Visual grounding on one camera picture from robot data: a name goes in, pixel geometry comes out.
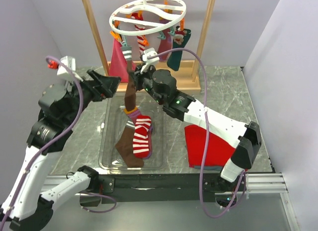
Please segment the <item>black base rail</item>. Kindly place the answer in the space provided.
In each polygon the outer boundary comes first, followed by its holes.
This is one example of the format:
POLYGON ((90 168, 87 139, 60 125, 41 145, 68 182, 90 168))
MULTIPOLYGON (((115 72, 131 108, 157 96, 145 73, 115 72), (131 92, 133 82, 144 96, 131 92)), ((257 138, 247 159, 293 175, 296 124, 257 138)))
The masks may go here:
POLYGON ((217 173, 100 175, 84 192, 109 195, 117 202, 194 201, 215 202, 216 194, 234 192, 238 179, 229 183, 217 173))

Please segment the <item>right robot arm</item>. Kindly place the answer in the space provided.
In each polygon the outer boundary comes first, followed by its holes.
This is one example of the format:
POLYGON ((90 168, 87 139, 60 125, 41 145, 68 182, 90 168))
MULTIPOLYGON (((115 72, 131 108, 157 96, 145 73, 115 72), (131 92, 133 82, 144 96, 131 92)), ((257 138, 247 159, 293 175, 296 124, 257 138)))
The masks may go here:
POLYGON ((209 148, 216 148, 216 155, 225 154, 226 150, 221 145, 208 144, 213 137, 233 150, 231 155, 225 156, 225 164, 211 185, 215 192, 220 193, 230 191, 237 185, 238 176, 251 169, 261 147, 259 125, 255 122, 239 122, 205 107, 199 100, 178 90, 176 79, 168 70, 151 67, 148 72, 135 71, 129 76, 134 81, 136 90, 145 90, 168 116, 206 131, 201 168, 206 166, 209 148))

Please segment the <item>wooden hanger stand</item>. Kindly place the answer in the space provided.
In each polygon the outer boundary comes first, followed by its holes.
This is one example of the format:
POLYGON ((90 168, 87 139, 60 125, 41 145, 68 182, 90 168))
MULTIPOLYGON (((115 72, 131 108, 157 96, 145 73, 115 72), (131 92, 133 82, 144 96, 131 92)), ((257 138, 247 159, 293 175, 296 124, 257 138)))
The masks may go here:
MULTIPOLYGON (((93 35, 93 38, 94 38, 95 43, 96 43, 98 54, 99 54, 99 57, 100 57, 101 62, 102 62, 102 67, 104 69, 104 75, 108 76, 109 69, 110 69, 109 66, 110 66, 111 62, 107 61, 90 0, 82 0, 82 4, 83 4, 83 7, 85 9, 85 12, 86 12, 86 15, 88 18, 88 22, 89 22, 89 25, 90 25, 90 28, 92 31, 92 35, 93 35)), ((199 59, 201 59, 201 56, 203 53, 204 43, 206 41, 206 36, 208 33, 209 24, 211 21, 214 5, 215 5, 215 0, 208 0, 206 14, 205 14, 204 22, 202 25, 200 39, 199 39, 197 52, 196 52, 196 55, 199 57, 199 59)), ((183 28, 184 20, 182 22, 180 22, 180 26, 181 26, 181 29, 184 29, 183 28)), ((110 34, 114 37, 114 39, 116 39, 116 40, 120 39, 120 36, 119 36, 120 34, 115 33, 113 31, 111 31, 110 34)), ((180 85, 181 89, 186 90, 186 91, 190 91, 192 93, 198 93, 199 90, 201 89, 199 75, 198 75, 198 73, 199 73, 199 59, 181 60, 180 61, 180 66, 181 66, 180 73, 181 74, 176 74, 176 79, 177 79, 177 85, 180 85)), ((159 62, 159 68, 160 69, 168 69, 168 66, 164 65, 163 62, 159 62)), ((125 84, 126 83, 121 83, 119 85, 120 92, 123 92, 125 84)))

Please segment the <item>white round clip hanger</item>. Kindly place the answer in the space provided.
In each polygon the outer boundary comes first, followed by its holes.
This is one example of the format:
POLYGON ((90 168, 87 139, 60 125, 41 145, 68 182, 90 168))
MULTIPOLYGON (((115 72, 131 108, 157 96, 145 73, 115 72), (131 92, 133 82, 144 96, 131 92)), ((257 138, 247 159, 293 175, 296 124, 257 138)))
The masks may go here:
POLYGON ((186 12, 183 0, 135 0, 112 12, 109 25, 113 32, 125 36, 155 34, 178 25, 186 12))

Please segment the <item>clear plastic tray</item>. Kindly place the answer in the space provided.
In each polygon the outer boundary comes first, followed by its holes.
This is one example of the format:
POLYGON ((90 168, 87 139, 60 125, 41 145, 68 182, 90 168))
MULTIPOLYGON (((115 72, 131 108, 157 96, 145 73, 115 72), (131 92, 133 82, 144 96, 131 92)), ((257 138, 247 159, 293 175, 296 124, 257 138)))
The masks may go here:
POLYGON ((166 165, 166 117, 150 96, 137 93, 135 114, 124 94, 107 103, 99 165, 113 174, 147 173, 166 165))

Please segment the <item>red folded cloth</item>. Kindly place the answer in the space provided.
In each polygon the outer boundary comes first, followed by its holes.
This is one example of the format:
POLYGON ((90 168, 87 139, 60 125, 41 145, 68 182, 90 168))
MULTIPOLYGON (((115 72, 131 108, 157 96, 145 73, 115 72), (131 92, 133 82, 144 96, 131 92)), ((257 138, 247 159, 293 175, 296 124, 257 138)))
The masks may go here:
MULTIPOLYGON (((206 130, 196 125, 188 125, 184 128, 184 133, 189 167, 199 169, 205 148, 206 130)), ((221 170, 234 152, 235 147, 210 132, 205 168, 221 170)))

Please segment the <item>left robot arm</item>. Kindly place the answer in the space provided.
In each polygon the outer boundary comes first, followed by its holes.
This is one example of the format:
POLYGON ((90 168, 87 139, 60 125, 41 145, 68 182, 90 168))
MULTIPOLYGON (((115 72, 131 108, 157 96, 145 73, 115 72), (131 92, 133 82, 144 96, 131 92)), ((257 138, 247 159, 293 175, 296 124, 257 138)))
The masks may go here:
POLYGON ((89 103, 111 98, 121 79, 88 70, 90 79, 80 78, 71 87, 48 86, 39 99, 38 121, 27 139, 24 162, 6 201, 0 207, 0 220, 13 231, 40 231, 53 213, 80 192, 100 192, 98 172, 80 167, 70 178, 44 192, 42 187, 72 134, 71 124, 89 103))

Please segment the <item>maroon purple ribbed sock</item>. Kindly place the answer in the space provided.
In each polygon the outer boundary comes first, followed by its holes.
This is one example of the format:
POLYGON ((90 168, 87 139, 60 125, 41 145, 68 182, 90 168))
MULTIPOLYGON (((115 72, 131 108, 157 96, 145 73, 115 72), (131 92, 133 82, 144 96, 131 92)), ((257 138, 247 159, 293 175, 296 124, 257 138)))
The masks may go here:
POLYGON ((142 115, 142 113, 140 112, 140 110, 136 107, 136 110, 134 111, 134 112, 132 112, 132 113, 130 113, 130 114, 126 114, 132 121, 133 121, 133 123, 134 123, 134 125, 135 125, 135 122, 136 122, 136 119, 137 119, 137 117, 139 116, 139 115, 142 115))

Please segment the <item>pink cloth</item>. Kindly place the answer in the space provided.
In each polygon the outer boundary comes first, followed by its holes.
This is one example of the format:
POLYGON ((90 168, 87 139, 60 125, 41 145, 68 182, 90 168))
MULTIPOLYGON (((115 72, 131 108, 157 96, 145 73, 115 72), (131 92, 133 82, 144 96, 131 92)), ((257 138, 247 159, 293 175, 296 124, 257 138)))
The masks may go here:
POLYGON ((114 39, 109 75, 112 77, 120 77, 121 82, 128 82, 129 75, 127 65, 131 66, 130 71, 134 71, 136 68, 136 65, 132 61, 132 47, 123 46, 114 39))

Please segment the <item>brown sock with striped cuff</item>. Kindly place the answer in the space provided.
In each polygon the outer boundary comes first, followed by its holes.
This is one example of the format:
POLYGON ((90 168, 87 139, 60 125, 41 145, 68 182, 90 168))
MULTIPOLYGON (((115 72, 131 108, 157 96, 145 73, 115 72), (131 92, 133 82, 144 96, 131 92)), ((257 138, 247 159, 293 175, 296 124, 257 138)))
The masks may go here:
POLYGON ((132 120, 128 120, 115 148, 128 168, 141 168, 144 166, 143 159, 137 158, 133 154, 134 132, 135 125, 132 120))

